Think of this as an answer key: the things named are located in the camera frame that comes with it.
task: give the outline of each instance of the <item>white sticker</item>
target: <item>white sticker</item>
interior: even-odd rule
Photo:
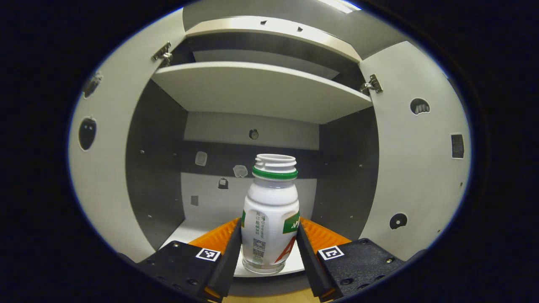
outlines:
[[[344,253],[338,249],[337,245],[318,250],[324,260],[335,259],[344,256]]]
[[[217,260],[220,254],[221,254],[220,251],[211,250],[211,249],[202,249],[199,251],[196,257],[199,259],[215,262],[215,260]]]

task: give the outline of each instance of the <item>qr code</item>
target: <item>qr code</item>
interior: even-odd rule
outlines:
[[[266,250],[266,242],[262,242],[258,239],[253,238],[253,247],[256,247],[261,250]]]
[[[253,248],[253,255],[262,258],[262,257],[264,257],[264,252],[262,250],[257,250],[257,249]]]

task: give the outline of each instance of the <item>red letter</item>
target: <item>red letter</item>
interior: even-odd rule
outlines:
[[[283,250],[282,254],[277,258],[277,260],[275,260],[275,263],[277,263],[277,261],[279,261],[287,253],[290,253],[292,251],[292,248],[294,247],[294,241],[296,241],[296,236],[292,237],[292,240],[290,240],[290,243],[286,245],[285,250]]]

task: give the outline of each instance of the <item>door hinge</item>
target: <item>door hinge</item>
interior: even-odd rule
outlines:
[[[159,67],[166,67],[170,65],[170,60],[172,59],[172,54],[169,53],[169,47],[170,42],[167,41],[165,45],[163,45],[162,48],[160,48],[153,56],[151,56],[151,59],[153,61],[157,61],[159,59],[164,59],[163,62],[161,62],[161,65]]]
[[[377,93],[381,93],[384,91],[382,89],[382,86],[380,85],[380,82],[378,82],[378,78],[376,78],[376,74],[371,75],[370,81],[368,83],[363,83],[361,85],[360,93],[370,95],[370,89],[375,90]]]

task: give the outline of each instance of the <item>plastic bottle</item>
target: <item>plastic bottle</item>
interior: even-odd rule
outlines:
[[[241,217],[243,266],[252,273],[280,272],[294,246],[300,224],[295,165],[291,156],[257,155]]]

